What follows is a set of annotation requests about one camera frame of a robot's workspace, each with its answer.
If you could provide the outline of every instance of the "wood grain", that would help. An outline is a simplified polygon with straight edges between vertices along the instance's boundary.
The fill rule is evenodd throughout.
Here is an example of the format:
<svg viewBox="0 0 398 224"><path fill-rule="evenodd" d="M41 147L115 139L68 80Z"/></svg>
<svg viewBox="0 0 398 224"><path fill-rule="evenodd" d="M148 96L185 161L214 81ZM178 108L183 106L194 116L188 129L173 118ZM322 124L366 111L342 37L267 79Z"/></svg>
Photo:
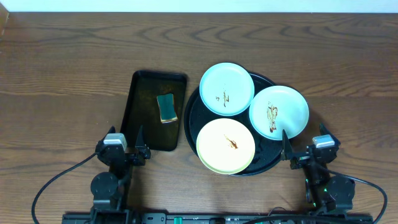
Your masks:
<svg viewBox="0 0 398 224"><path fill-rule="evenodd" d="M111 125L120 128L134 71L188 75L235 62L296 88L311 108L303 141L323 121L342 142L330 169L384 188L381 223L398 222L398 15L13 13L0 42L0 223L32 223L41 186L80 162ZM169 212L267 213L304 207L301 170L288 162L254 177L203 166L183 128L173 152L135 169L129 203ZM41 196L41 223L88 211L93 159ZM382 196L358 184L354 212L376 216Z"/></svg>

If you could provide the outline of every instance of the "sponge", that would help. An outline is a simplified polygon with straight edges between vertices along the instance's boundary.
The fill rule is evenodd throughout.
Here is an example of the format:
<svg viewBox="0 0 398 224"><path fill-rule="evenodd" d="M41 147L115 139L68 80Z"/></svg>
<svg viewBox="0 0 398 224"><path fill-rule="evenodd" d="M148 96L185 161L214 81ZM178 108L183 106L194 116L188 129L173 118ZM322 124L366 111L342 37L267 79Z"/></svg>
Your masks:
<svg viewBox="0 0 398 224"><path fill-rule="evenodd" d="M160 111L160 121L168 123L178 120L174 110L174 96L173 93L157 96L157 104Z"/></svg>

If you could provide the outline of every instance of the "white wall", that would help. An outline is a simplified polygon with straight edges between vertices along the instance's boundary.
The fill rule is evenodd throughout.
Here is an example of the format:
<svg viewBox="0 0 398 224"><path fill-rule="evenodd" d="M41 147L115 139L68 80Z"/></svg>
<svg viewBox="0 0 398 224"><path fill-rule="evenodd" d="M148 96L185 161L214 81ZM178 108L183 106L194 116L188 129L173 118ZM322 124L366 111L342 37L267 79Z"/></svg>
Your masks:
<svg viewBox="0 0 398 224"><path fill-rule="evenodd" d="M10 12L398 12L398 0L0 0Z"/></svg>

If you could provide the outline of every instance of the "food stain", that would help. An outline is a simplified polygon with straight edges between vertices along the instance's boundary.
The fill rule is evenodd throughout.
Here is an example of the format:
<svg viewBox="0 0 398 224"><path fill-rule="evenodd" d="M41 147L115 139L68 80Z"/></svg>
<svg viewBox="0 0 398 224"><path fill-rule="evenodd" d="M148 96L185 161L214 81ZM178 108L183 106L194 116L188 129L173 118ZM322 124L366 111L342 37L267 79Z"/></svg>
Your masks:
<svg viewBox="0 0 398 224"><path fill-rule="evenodd" d="M226 95L226 94L225 94L225 90L224 90L224 107L226 107L226 106L225 106L225 103L226 103L226 102L229 102L229 95Z"/></svg>
<svg viewBox="0 0 398 224"><path fill-rule="evenodd" d="M269 131L273 133L276 130L275 120L276 116L278 116L278 108L272 105L270 102L268 102L267 115L269 122Z"/></svg>
<svg viewBox="0 0 398 224"><path fill-rule="evenodd" d="M225 139L227 139L229 141L229 147L233 148L233 149L237 149L238 145L236 144L235 141L229 140L229 138L224 134Z"/></svg>

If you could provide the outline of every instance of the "light blue plate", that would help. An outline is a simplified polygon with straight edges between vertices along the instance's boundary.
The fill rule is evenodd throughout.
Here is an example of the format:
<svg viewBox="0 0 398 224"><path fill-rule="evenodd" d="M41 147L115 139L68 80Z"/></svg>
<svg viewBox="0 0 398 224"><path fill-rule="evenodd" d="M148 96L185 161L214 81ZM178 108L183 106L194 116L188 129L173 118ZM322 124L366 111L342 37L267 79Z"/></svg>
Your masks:
<svg viewBox="0 0 398 224"><path fill-rule="evenodd" d="M219 63L202 76L199 92L210 111L222 116L233 116L250 106L254 97L254 83L250 74L239 65Z"/></svg>
<svg viewBox="0 0 398 224"><path fill-rule="evenodd" d="M271 86L254 97L250 109L250 122L262 136L282 140L282 130L287 137L300 134L308 123L310 110L305 98L287 86Z"/></svg>

